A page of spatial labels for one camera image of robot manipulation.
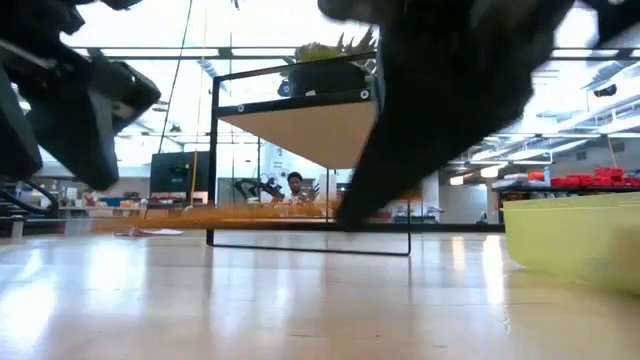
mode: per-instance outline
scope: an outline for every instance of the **black metal table frame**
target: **black metal table frame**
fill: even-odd
[[[344,56],[335,59],[315,61],[313,64],[331,64],[344,61],[361,61],[372,59],[375,53],[364,53],[358,55]],[[209,133],[209,176],[208,176],[208,198],[216,198],[216,172],[217,172],[217,144],[218,144],[218,122],[223,116],[232,116],[239,114],[261,113],[270,111],[301,109],[312,106],[329,106],[349,104],[356,102],[371,101],[370,92],[364,94],[366,89],[348,91],[342,93],[315,95],[305,97],[295,97],[289,99],[264,101],[250,104],[239,104],[235,106],[219,106],[220,103],[220,84],[223,81],[237,80],[248,77],[268,75],[290,71],[302,66],[308,66],[309,63],[297,63],[291,65],[264,68],[253,71],[232,73],[223,76],[217,76],[213,79],[213,90],[211,100],[211,130]],[[226,226],[225,230],[243,230],[241,227]],[[336,223],[277,223],[269,225],[262,231],[323,231],[323,232],[344,232],[345,229]],[[478,226],[475,224],[414,224],[411,223],[410,217],[405,224],[377,224],[371,223],[357,229],[358,233],[406,233],[407,249],[403,252],[388,251],[358,251],[358,250],[339,250],[339,249],[313,249],[313,248],[292,248],[277,246],[256,246],[256,245],[235,245],[235,244],[218,244],[215,242],[214,230],[207,230],[207,245],[220,248],[236,248],[236,249],[260,249],[260,250],[285,250],[285,251],[303,251],[316,253],[332,253],[332,254],[360,254],[360,255],[385,255],[385,256],[409,256],[411,254],[411,234],[414,232],[485,232],[485,233],[504,233],[504,226]]]

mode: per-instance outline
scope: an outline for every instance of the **yellow plastic container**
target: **yellow plastic container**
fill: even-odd
[[[511,258],[640,294],[640,193],[504,203]]]

